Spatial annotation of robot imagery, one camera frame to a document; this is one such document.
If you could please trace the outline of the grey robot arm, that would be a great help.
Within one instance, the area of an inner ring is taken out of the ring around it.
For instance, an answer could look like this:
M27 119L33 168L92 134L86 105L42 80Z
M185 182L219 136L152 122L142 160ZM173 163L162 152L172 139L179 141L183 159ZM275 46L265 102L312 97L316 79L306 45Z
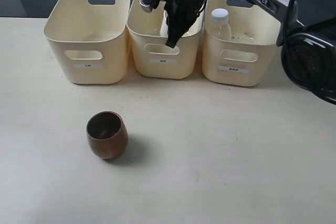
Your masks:
M166 45L174 47L206 0L168 0ZM281 23L277 45L288 78L335 104L335 0L246 0Z

